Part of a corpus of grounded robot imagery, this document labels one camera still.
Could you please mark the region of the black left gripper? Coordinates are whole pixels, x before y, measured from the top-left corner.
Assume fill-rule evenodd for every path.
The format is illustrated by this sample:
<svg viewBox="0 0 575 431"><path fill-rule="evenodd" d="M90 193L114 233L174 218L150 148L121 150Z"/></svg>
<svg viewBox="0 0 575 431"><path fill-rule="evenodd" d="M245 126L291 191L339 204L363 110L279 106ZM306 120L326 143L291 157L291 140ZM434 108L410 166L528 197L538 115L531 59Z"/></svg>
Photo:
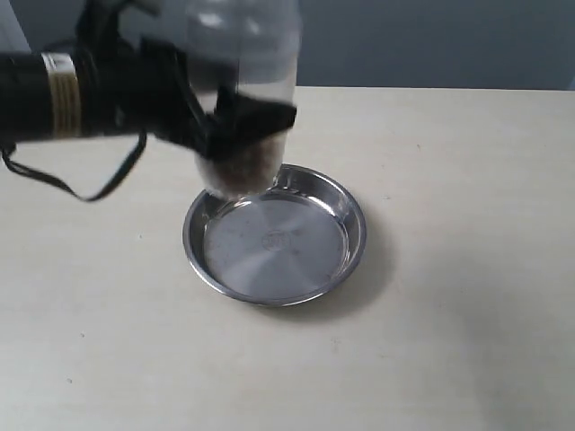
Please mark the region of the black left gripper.
<svg viewBox="0 0 575 431"><path fill-rule="evenodd" d="M207 114L189 87L184 53L170 42L144 38L137 48L124 40L104 51L79 48L75 64L82 137L152 134L219 162L295 125L291 102L227 87Z"/></svg>

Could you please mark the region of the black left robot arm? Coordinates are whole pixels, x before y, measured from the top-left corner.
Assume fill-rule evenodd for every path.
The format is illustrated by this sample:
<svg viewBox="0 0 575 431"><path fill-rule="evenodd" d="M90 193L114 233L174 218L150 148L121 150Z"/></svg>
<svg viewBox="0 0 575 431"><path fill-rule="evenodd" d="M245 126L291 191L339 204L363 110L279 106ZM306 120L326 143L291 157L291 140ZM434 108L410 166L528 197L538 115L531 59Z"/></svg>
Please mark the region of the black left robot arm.
<svg viewBox="0 0 575 431"><path fill-rule="evenodd" d="M1 56L4 142L144 132L223 161L289 131L295 120L293 104L229 87L218 89L213 111L204 111L189 86L185 54L159 40L109 57L81 47Z"/></svg>

